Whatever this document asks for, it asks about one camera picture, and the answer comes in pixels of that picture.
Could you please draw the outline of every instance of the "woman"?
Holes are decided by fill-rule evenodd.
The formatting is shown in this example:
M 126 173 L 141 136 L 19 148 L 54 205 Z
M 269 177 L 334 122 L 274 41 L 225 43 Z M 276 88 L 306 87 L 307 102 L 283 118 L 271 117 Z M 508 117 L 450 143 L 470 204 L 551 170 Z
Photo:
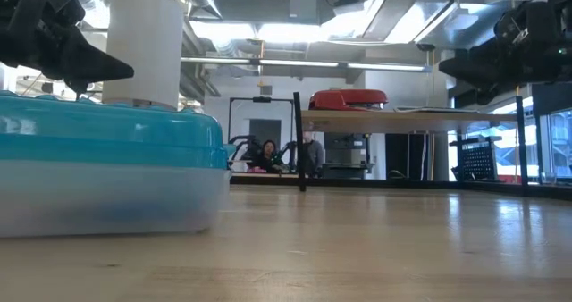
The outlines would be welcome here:
M 267 140 L 262 145 L 262 153 L 254 158 L 250 165 L 268 173 L 280 173 L 281 164 L 283 164 L 282 159 L 276 157 L 276 144 L 272 140 Z

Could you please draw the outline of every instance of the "man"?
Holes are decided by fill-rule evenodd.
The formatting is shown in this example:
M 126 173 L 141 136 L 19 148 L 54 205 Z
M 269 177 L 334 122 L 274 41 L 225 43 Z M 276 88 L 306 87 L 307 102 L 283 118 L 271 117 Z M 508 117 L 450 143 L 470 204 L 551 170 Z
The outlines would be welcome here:
M 324 164 L 324 147 L 314 140 L 312 132 L 304 132 L 304 151 L 306 153 L 305 172 L 309 177 L 316 177 Z

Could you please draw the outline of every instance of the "white cylinder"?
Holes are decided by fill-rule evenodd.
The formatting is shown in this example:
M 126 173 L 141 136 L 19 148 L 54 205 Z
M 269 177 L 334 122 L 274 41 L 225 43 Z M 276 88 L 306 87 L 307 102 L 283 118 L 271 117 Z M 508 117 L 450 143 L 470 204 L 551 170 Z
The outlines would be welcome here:
M 103 102 L 176 109 L 183 15 L 173 0 L 111 0 L 106 52 L 133 67 L 131 79 L 107 81 Z
M 16 92 L 17 70 L 0 63 L 0 90 Z

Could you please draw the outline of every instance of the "person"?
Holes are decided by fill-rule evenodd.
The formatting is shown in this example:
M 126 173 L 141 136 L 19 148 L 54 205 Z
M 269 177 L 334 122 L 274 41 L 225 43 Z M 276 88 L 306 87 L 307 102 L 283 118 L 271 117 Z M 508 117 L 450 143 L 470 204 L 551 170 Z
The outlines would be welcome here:
M 283 164 L 282 160 L 276 157 L 276 144 L 272 140 L 267 140 L 262 145 L 262 153 L 253 158 L 250 165 L 268 173 L 280 173 L 281 164 Z
M 324 164 L 324 147 L 314 140 L 312 132 L 304 131 L 303 139 L 306 153 L 305 173 L 309 177 L 316 177 L 320 174 Z

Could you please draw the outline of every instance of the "turquoise plastic container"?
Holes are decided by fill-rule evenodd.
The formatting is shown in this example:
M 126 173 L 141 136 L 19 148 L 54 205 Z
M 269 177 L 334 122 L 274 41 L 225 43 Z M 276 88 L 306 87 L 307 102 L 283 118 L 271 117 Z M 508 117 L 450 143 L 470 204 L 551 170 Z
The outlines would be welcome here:
M 207 115 L 0 95 L 0 236 L 201 230 L 226 167 Z

